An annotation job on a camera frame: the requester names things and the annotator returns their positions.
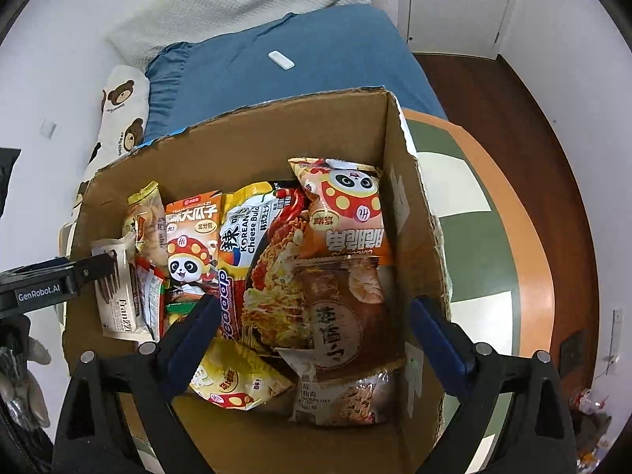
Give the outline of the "white chocolate biscuit packet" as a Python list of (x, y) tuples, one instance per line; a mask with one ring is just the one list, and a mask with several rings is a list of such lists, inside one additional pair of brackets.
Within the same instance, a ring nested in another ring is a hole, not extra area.
[(95, 281), (102, 332), (105, 337), (145, 342), (152, 339), (141, 310), (136, 271), (135, 235), (91, 243), (91, 255), (107, 255), (113, 260), (113, 273)]

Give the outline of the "yellow panda snack packet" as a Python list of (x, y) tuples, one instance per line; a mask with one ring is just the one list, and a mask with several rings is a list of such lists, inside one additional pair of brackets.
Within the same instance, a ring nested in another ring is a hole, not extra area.
[(283, 395), (293, 383), (254, 351), (218, 336), (203, 355), (190, 388), (220, 408), (248, 411)]

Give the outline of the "brown shrimp snack packet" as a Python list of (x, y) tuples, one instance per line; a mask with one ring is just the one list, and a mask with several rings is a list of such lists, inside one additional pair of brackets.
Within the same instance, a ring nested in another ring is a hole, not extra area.
[(315, 378), (360, 379), (403, 364), (401, 332), (374, 256), (299, 260), (293, 267), (310, 314)]

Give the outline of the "white brown snack packet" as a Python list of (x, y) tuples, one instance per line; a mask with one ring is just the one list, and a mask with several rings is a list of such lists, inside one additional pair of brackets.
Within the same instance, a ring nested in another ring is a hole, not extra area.
[(395, 403), (396, 380), (385, 370), (363, 379), (318, 382), (310, 350), (277, 348), (298, 376), (289, 421), (325, 427), (370, 426), (386, 421)]

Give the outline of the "peanut snack packet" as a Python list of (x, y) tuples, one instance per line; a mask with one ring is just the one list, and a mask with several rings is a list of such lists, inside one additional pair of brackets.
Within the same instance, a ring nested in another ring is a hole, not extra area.
[(167, 265), (166, 214), (158, 182), (152, 181), (128, 197), (123, 234), (134, 234), (136, 252), (155, 267)]

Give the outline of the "colourful candy packet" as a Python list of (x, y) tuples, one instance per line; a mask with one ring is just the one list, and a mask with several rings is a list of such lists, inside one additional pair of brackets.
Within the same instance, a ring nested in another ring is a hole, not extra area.
[(160, 340), (169, 322), (165, 314), (188, 314), (199, 293), (171, 288), (170, 279), (145, 258), (136, 258), (141, 315), (154, 341)]

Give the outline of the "panda sunflower seed packet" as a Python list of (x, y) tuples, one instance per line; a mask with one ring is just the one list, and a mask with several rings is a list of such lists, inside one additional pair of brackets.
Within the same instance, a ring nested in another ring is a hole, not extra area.
[(218, 242), (223, 194), (212, 190), (166, 207), (171, 284), (195, 294), (218, 291)]

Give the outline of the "round wooden table edge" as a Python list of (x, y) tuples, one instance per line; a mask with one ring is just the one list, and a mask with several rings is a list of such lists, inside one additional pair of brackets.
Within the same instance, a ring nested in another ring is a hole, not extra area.
[[(463, 127), (402, 109), (407, 163), (388, 162), (399, 286), (427, 294), (474, 341), (502, 354), (530, 356), (551, 345), (555, 294), (543, 246), (515, 190)], [(409, 304), (397, 306), (412, 344), (395, 420), (375, 431), (316, 432), (311, 468), (330, 472), (410, 473), (418, 468), (455, 408), (444, 397), (409, 328)]]

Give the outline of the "yellow cheese noodle packet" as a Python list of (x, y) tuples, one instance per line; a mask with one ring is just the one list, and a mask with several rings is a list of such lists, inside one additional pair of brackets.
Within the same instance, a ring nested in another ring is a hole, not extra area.
[(256, 182), (226, 194), (218, 243), (221, 335), (260, 355), (313, 347), (301, 282), (293, 274), (307, 226), (297, 182)]

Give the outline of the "bear print pillow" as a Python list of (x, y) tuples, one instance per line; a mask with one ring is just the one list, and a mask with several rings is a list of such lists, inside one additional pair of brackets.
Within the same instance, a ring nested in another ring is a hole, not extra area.
[(127, 156), (143, 139), (149, 116), (150, 83), (139, 69), (117, 65), (102, 91), (98, 138), (79, 184), (74, 207), (83, 201), (88, 183), (102, 168)]

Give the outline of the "green white checkered tablecloth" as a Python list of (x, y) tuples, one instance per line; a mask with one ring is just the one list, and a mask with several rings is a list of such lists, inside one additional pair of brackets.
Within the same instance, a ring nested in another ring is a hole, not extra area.
[(444, 128), (407, 121), (429, 208), (444, 235), (450, 312), (474, 342), (519, 351), (519, 278), (494, 182), (506, 177), (480, 145), (468, 153)]

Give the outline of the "orange panda chip bag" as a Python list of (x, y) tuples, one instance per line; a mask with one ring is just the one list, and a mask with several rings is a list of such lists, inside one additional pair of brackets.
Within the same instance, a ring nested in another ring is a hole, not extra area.
[(322, 157), (288, 162), (310, 201), (301, 258), (375, 256), (381, 265), (393, 263), (378, 168)]

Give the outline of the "white remote control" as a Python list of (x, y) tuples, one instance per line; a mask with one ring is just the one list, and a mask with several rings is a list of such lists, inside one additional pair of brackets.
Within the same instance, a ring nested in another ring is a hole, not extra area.
[(295, 62), (277, 50), (270, 51), (268, 58), (284, 71), (289, 71), (295, 67)]

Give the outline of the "white pillow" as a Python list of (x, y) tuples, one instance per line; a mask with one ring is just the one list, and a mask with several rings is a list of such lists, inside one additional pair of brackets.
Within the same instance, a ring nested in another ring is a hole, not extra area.
[(329, 6), (369, 3), (371, 0), (151, 0), (113, 26), (107, 39), (124, 61), (137, 69), (165, 47), (197, 43)]

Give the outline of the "cardboard box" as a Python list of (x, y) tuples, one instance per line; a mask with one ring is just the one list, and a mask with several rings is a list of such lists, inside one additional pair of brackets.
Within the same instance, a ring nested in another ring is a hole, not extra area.
[[(119, 265), (69, 303), (62, 473), (120, 471), (113, 424), (167, 473), (415, 473), (444, 392), (411, 302), (449, 300), (441, 230), (407, 118), (384, 89), (226, 113), (156, 139), (87, 186), (71, 244)], [(171, 403), (135, 351), (162, 324), (137, 265), (214, 297)], [(75, 448), (84, 445), (80, 453)]]

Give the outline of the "blue bed sheet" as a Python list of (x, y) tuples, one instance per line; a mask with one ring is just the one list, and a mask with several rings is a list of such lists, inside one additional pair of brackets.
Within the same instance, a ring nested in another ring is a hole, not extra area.
[(389, 16), (369, 4), (287, 14), (203, 42), (165, 47), (148, 65), (151, 142), (241, 107), (384, 87), (404, 108), (446, 114)]

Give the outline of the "white door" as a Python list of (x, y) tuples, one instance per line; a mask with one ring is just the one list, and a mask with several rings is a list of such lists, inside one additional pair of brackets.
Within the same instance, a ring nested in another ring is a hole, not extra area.
[(400, 0), (399, 29), (415, 54), (494, 59), (515, 0)]

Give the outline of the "wall socket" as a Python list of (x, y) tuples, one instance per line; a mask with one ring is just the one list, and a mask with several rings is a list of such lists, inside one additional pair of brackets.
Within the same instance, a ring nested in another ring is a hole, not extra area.
[(56, 131), (57, 124), (53, 121), (45, 119), (41, 126), (39, 127), (39, 133), (45, 137), (46, 139), (50, 139), (53, 137), (54, 132)]

